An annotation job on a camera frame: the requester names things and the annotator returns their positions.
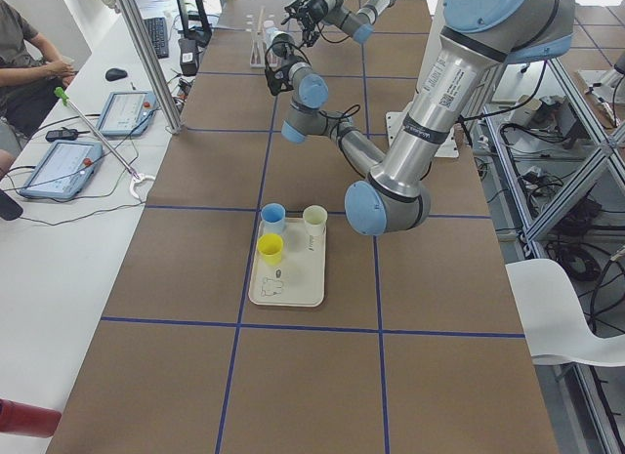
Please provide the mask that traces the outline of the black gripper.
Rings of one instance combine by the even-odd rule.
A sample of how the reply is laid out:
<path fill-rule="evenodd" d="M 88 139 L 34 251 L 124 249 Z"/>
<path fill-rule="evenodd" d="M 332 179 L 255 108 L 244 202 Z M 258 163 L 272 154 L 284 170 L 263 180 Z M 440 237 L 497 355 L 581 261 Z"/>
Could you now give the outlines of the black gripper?
<path fill-rule="evenodd" d="M 270 64 L 270 56 L 278 57 L 279 63 L 276 68 Z M 264 55 L 265 77 L 268 88 L 273 96 L 289 92 L 294 89 L 292 78 L 289 73 L 296 64 L 309 63 L 308 57 L 293 43 L 279 41 L 270 44 Z"/>
<path fill-rule="evenodd" d="M 284 8 L 285 14 L 281 21 L 282 25 L 291 20 L 296 20 L 304 26 L 302 29 L 302 44 L 312 47 L 320 32 L 315 27 L 328 13 L 328 4 L 325 0 L 293 0 Z"/>

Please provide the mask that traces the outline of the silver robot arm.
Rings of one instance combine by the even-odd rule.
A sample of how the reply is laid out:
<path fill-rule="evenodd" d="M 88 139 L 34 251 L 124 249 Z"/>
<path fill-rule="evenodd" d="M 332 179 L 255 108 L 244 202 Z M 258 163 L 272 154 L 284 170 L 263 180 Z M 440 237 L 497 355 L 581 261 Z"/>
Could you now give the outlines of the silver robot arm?
<path fill-rule="evenodd" d="M 344 5 L 345 0 L 293 0 L 285 8 L 282 24 L 294 20 L 301 29 L 302 43 L 312 47 L 322 36 L 324 25 L 335 26 L 356 43 L 363 44 L 374 31 L 380 15 L 396 0 L 368 0 L 356 12 Z"/>
<path fill-rule="evenodd" d="M 426 220 L 431 203 L 423 176 L 484 73 L 497 64 L 565 54 L 575 15 L 575 0 L 443 0 L 440 51 L 394 141 L 381 150 L 348 115 L 324 109 L 327 85 L 300 49 L 314 44 L 322 24 L 363 43 L 395 2 L 368 0 L 352 12 L 344 0 L 294 0 L 285 12 L 300 26 L 301 39 L 277 27 L 267 31 L 268 50 L 281 60 L 278 68 L 265 71 L 269 89 L 292 96 L 282 136 L 296 144 L 324 136 L 336 144 L 359 174 L 345 195 L 348 221 L 355 231 L 372 236 L 409 230 Z"/>

